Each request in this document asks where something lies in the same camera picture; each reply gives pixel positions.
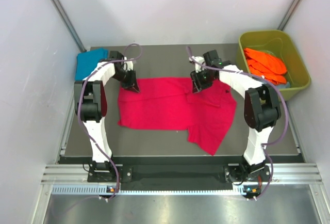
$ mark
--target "white backdrop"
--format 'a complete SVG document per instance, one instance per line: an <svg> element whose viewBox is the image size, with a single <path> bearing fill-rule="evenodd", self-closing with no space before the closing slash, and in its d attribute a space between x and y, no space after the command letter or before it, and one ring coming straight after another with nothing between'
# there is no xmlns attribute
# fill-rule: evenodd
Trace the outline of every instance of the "white backdrop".
<svg viewBox="0 0 330 224"><path fill-rule="evenodd" d="M85 46L237 43L273 29L292 0L60 0Z"/></svg>
<svg viewBox="0 0 330 224"><path fill-rule="evenodd" d="M50 0L0 6L0 222L21 224L55 157L78 49Z"/></svg>
<svg viewBox="0 0 330 224"><path fill-rule="evenodd" d="M285 32L295 41L312 84L289 102L304 151L318 164L330 195L330 9L328 0L302 0Z"/></svg>

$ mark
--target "cable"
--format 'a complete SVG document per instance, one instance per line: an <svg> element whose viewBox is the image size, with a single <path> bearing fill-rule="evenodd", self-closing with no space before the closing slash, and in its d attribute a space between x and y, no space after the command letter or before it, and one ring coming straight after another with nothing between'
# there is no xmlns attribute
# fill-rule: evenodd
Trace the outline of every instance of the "cable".
<svg viewBox="0 0 330 224"><path fill-rule="evenodd" d="M188 56L189 58L194 62L196 63L197 65L203 67L203 68L206 68L206 69L211 69L211 70L215 70L215 71L221 71L221 72L227 72L227 73L238 73L236 71L232 71L232 70L227 70L227 69L220 69L220 68L213 68L213 67L209 67L209 66L206 66L202 63L199 63L198 61L195 60L194 56L192 55L192 51L191 51L191 47L190 46L186 46L186 51L188 53ZM275 85L273 85L271 82L267 81L266 79L262 78L262 77L259 77L257 75L254 75L254 74L251 74L251 73L245 73L245 72L239 72L240 74L243 74L243 75L246 75L246 76L250 76L250 77L253 77L253 78L256 78L262 82L265 82L267 84L269 84L271 87L274 88L274 90L276 91L277 95L279 96L282 104L283 104L283 109L284 109L284 114L285 114L285 125L284 125L284 129L283 129L283 132L282 134L280 135L280 137L271 142L271 143L262 143L262 149L263 149L263 152L265 153L265 156L266 158L269 160L270 162L270 166L271 166L271 173L270 173L270 176L269 176L269 179L268 179L268 182L267 182L267 185L265 186L265 188L263 189L263 191L260 193L260 195L258 197L256 197L256 200L259 199L262 195L264 195L264 193L266 192L266 190L268 189L270 183L272 182L272 179L273 179L273 169L274 169L274 165L273 165L273 161L272 161L272 158L269 156L269 154L267 153L266 149L265 149L265 146L268 146L268 145L275 145L275 144L278 144L279 142L281 142L287 132L287 129L288 129L288 123L289 123L289 119L288 119L288 116L289 116L289 113L288 113L288 108L287 108L287 105L285 103L285 100L281 94L281 92L277 89L277 87Z"/></svg>
<svg viewBox="0 0 330 224"><path fill-rule="evenodd" d="M206 66L206 65L203 65L202 63L199 63L198 61L195 60L194 56L192 55L192 52L191 52L191 48L190 46L186 46L186 51L189 55L189 58L194 62L196 63L197 65L203 67L203 68L207 68L207 69L211 69L211 70L215 70L215 71L221 71L221 72L227 72L227 73L240 73L240 74L243 74L243 75L246 75L246 76L250 76L250 77L253 77L253 78L256 78L262 82L265 82L267 84L269 84L271 87L274 88L274 90L276 91L277 95L279 96L282 104L283 104L283 109L284 109L284 117L285 117L285 124L284 124L284 129L283 129L283 132L282 134L280 135L280 137L271 142L271 143L263 143L262 145L263 146L272 146L272 145L275 145L275 144L278 144L279 142L281 142L285 136L285 134L287 133L287 129L288 129L288 124L289 124L289 113L288 113L288 108L287 108L287 105L285 103L285 100L281 94L281 92L278 90L278 88L272 84L271 82L267 81L266 79L262 78L262 77L259 77L257 75L254 75L254 74L251 74L251 73L245 73L245 72L237 72L237 71L232 71L232 70L227 70L227 69L220 69L220 68L213 68L213 67L209 67L209 66Z"/></svg>
<svg viewBox="0 0 330 224"><path fill-rule="evenodd" d="M103 64L102 66L100 66L100 67L98 67L97 69L95 69L87 78L85 78L85 80L84 80L84 84L83 84L83 86L82 86L82 89L81 89L81 94L80 94L80 98L79 98L79 102L78 102L78 112L77 112L77 116L78 116L78 123L79 123L79 125L81 126L81 128L82 128L82 130L86 133L86 135L90 138L90 140L92 140L93 142L94 142L94 144L95 144L95 146L97 147L97 149L110 161L110 163L112 164L112 166L113 166L113 168L114 168L114 171L115 171L115 173L116 173L116 178L117 178L117 180L116 180L116 188L115 188L115 191L114 191L114 193L112 194L112 196L110 197L110 198L108 198L109 200L110 199L112 199L112 198L114 198L115 197L115 195L116 195L116 193L119 191L119 173L118 173L118 170L117 170L117 167L115 166L115 163L112 161L112 159L99 147L99 145L96 143L96 141L95 141L95 139L88 133L88 131L87 131L87 128L86 128L86 126L84 125L84 123L82 122L82 120L81 120L81 105L82 105L82 101L83 101L83 98L84 98L84 91L85 91L85 88L86 88L86 85L87 85L87 82L88 82L88 79L90 79L90 77L92 77L95 73L97 73L102 67L104 67L104 66L106 66L106 65L108 65L108 64L110 64L110 63L115 63L115 62L127 62L127 61L135 61L135 60L138 60L138 59L140 59L141 58L141 56L142 56L142 53L143 53L143 48L142 48L142 46L141 45L139 45L139 44L137 44L137 43L131 43L131 44L129 44L125 49L124 49L124 56L125 56L125 53L126 53L126 51L127 51L127 49L129 48L129 47L131 47L131 46L138 46L139 47L139 49L140 49L140 54L137 56L137 57L135 57L135 58L133 58L133 59L129 59L129 60L112 60L112 61L110 61L110 62L107 62L107 63L105 63L105 64ZM63 211L63 213L61 214L61 215L56 215L55 213L54 213L54 206L53 206L53 204L52 204L52 207L51 207L51 213L52 213L52 215L56 218L56 219L58 219L58 218L60 218L60 217L62 217L62 216L64 216L65 214L67 214L71 209L73 209L74 207L76 207L77 205L79 205L80 203L82 203L82 202L84 202L85 200L88 200L88 199L91 199L91 198L99 198L99 196L87 196L87 197L85 197L85 198L83 198L83 199L81 199L80 201L77 201L76 203L74 203L72 206L70 206L69 208L67 208L66 210L64 210Z"/></svg>

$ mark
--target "gray table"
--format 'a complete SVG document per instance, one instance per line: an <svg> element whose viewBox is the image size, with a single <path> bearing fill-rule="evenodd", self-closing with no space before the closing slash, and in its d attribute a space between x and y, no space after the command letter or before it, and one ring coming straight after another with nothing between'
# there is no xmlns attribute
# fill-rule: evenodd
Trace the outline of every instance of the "gray table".
<svg viewBox="0 0 330 224"><path fill-rule="evenodd" d="M197 44L191 47L194 55L202 55L204 52L216 49L222 59L235 62L237 44ZM106 48L124 51L122 46ZM132 58L138 53L138 48L132 47L127 51L127 57ZM194 66L188 63L184 45L153 45L143 47L143 56L135 64L135 70L139 78L189 77ZM110 80L105 91L108 101L105 127L109 146L115 156L207 155L196 144L187 141L187 131L133 130L118 126L119 83L114 79ZM234 91L232 91L232 95L237 101L235 119L216 155L242 155L246 149L248 126L243 118L244 100ZM284 117L282 116L270 136L270 141L281 134L283 127ZM288 129L283 142L268 147L267 150L271 155L297 155L298 151L291 129ZM89 140L74 116L65 156L91 155L92 149Z"/></svg>

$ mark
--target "metal pole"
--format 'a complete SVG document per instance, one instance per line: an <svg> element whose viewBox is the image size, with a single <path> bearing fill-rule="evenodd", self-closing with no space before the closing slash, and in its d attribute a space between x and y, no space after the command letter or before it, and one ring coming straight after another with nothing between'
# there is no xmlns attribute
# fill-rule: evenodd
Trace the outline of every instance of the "metal pole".
<svg viewBox="0 0 330 224"><path fill-rule="evenodd" d="M293 0L288 11L286 12L284 18L282 19L281 23L279 24L279 27L277 29L284 30L285 26L288 24L289 20L291 19L292 15L294 14L297 6L301 0Z"/></svg>
<svg viewBox="0 0 330 224"><path fill-rule="evenodd" d="M57 9L58 13L60 14L61 18L63 19L66 27L68 28L73 40L76 42L78 48L80 49L81 52L85 52L86 49L83 45L83 43L81 42L75 28L73 27L67 13L65 12L63 6L61 5L60 0L51 0L55 6L55 8Z"/></svg>

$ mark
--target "olive green plastic basket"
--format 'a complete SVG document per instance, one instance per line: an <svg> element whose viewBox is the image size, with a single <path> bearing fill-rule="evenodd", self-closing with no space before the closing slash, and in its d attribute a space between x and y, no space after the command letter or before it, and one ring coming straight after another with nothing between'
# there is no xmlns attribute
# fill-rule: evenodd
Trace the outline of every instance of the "olive green plastic basket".
<svg viewBox="0 0 330 224"><path fill-rule="evenodd" d="M284 77L291 84L291 88L280 89L286 101L310 85L310 76L305 64L291 38L285 32L280 30L263 30L251 31L241 35L236 64L239 69L250 73L243 51L246 47L267 52L284 62L288 71Z"/></svg>

